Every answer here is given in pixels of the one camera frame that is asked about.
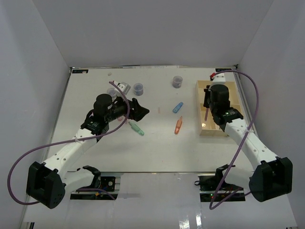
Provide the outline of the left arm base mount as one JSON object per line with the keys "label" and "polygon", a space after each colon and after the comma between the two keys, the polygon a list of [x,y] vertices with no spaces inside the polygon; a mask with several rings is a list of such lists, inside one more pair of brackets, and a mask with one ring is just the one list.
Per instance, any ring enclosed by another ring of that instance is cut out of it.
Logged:
{"label": "left arm base mount", "polygon": [[83,166],[75,171],[68,171],[62,181],[65,190],[71,192],[74,200],[115,200],[118,188],[116,177],[103,176],[101,171],[91,166]]}

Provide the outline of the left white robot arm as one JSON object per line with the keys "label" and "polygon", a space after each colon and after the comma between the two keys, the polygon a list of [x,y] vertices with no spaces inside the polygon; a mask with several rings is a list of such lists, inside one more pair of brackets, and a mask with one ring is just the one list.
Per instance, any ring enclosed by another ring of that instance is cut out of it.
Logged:
{"label": "left white robot arm", "polygon": [[30,166],[26,193],[53,209],[63,200],[66,192],[97,190],[101,184],[98,169],[83,166],[73,172],[71,167],[109,131],[110,122],[122,116],[138,122],[148,113],[149,110],[140,106],[135,98],[124,100],[118,97],[112,100],[108,94],[98,95],[93,109],[72,141],[42,163],[34,162]]}

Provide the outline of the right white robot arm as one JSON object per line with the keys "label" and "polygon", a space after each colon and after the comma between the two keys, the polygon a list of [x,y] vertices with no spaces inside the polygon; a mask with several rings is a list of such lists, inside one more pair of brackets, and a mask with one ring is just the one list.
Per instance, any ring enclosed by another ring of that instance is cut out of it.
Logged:
{"label": "right white robot arm", "polygon": [[237,151],[243,152],[253,167],[250,173],[232,170],[232,160],[230,164],[217,168],[217,189],[227,190],[232,184],[241,186],[244,181],[259,202],[290,193],[293,179],[291,160],[280,158],[249,130],[243,115],[230,106],[227,86],[208,85],[204,92],[204,106],[211,111],[214,122],[236,142]]}

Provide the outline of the pink highlighter pen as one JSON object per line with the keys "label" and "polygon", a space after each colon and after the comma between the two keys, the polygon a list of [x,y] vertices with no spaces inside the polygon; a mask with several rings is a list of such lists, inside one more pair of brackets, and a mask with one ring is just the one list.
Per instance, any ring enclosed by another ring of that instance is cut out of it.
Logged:
{"label": "pink highlighter pen", "polygon": [[205,116],[204,116],[205,121],[207,121],[207,119],[208,119],[208,113],[209,113],[209,108],[206,108]]}

